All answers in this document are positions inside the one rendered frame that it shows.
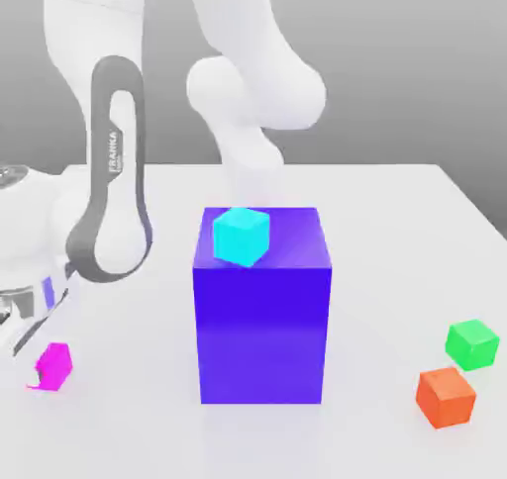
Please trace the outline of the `small magenta cube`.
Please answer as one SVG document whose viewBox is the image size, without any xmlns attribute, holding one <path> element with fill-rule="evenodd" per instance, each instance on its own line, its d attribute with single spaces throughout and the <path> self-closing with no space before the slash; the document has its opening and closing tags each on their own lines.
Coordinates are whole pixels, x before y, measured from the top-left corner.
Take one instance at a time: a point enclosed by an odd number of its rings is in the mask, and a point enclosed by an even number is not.
<svg viewBox="0 0 507 479">
<path fill-rule="evenodd" d="M 39 383 L 37 385 L 28 385 L 28 388 L 57 392 L 71 373 L 72 368 L 73 364 L 68 344 L 52 342 L 35 365 Z"/>
</svg>

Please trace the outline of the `small cyan cube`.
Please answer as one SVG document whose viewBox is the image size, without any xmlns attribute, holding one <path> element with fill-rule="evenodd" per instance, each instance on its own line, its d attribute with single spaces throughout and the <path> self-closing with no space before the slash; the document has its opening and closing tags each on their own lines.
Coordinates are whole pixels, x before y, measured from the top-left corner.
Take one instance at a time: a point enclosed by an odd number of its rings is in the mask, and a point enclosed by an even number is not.
<svg viewBox="0 0 507 479">
<path fill-rule="evenodd" d="M 270 216 L 249 208 L 231 208 L 213 221 L 214 257 L 242 267 L 254 266 L 268 251 Z"/>
</svg>

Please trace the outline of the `small orange cube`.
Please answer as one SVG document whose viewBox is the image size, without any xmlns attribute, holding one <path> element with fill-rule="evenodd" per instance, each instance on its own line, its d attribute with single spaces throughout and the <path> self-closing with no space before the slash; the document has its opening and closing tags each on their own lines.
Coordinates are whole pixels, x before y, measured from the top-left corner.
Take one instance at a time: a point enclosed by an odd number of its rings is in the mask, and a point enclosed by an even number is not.
<svg viewBox="0 0 507 479">
<path fill-rule="evenodd" d="M 434 429 L 468 423 L 476 393 L 455 367 L 421 372 L 416 403 Z"/>
</svg>

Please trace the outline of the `small green cube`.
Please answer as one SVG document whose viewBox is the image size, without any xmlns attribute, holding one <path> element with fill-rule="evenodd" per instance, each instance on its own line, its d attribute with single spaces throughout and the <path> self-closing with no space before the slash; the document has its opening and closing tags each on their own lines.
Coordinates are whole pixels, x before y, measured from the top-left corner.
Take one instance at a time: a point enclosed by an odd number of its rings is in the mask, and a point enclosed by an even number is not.
<svg viewBox="0 0 507 479">
<path fill-rule="evenodd" d="M 450 325 L 445 343 L 448 356 L 464 371 L 491 366 L 500 337 L 481 320 Z"/>
</svg>

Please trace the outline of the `large blue box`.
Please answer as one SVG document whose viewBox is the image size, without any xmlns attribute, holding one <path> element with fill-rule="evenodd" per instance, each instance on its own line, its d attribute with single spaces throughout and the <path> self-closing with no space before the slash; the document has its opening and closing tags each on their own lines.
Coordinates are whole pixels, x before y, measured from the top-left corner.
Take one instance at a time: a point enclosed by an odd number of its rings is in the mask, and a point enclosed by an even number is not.
<svg viewBox="0 0 507 479">
<path fill-rule="evenodd" d="M 270 246 L 252 267 L 213 254 L 205 208 L 193 262 L 204 404 L 322 400 L 332 261 L 314 208 L 269 208 Z"/>
</svg>

